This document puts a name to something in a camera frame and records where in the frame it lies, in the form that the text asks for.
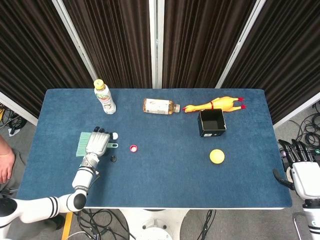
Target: person's hand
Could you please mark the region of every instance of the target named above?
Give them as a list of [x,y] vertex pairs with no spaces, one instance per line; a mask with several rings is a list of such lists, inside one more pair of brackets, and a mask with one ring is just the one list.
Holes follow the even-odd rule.
[[11,150],[8,154],[0,155],[0,184],[6,183],[11,178],[16,156]]

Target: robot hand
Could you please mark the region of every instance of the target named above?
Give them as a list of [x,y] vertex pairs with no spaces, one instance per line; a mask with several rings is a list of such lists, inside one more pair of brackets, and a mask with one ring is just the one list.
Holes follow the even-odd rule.
[[320,240],[320,167],[303,142],[294,139],[292,139],[293,144],[284,140],[278,142],[285,151],[293,182],[284,180],[276,169],[273,169],[273,175],[280,184],[295,190],[296,194],[305,202],[302,205],[304,213],[296,212],[293,214],[293,223],[298,237],[300,240],[302,239],[296,223],[296,216],[305,215],[312,239]]
[[96,126],[85,148],[86,153],[93,153],[101,157],[106,152],[109,139],[113,138],[114,135],[114,133],[105,132],[103,128]]
[[279,140],[291,168],[293,183],[283,180],[276,169],[273,169],[273,175],[280,184],[295,190],[303,200],[319,199],[320,167],[303,142],[292,139],[292,143],[293,148],[289,142]]

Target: black curtain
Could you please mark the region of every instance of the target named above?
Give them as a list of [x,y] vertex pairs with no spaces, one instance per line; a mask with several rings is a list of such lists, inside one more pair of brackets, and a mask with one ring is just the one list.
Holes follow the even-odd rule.
[[214,88],[255,0],[166,0],[163,88]]
[[319,13],[320,1],[268,0],[222,87],[265,90],[274,123],[319,93]]
[[148,0],[64,0],[98,77],[111,88],[152,88]]
[[50,0],[1,0],[0,33],[0,91],[35,117],[47,89],[93,87]]

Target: yellow bottle cap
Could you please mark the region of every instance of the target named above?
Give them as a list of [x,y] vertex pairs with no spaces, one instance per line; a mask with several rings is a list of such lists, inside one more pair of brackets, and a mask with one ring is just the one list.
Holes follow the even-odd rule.
[[210,152],[210,160],[214,164],[220,164],[225,160],[225,154],[220,149],[214,149]]
[[97,90],[102,90],[105,87],[105,83],[101,79],[94,80],[93,85]]

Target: white bottle cap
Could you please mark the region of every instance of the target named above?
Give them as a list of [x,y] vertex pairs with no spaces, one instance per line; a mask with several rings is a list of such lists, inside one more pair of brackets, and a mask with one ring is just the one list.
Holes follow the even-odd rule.
[[112,139],[113,139],[113,140],[117,140],[118,137],[119,137],[118,133],[116,133],[116,132],[113,132],[113,133],[112,133]]

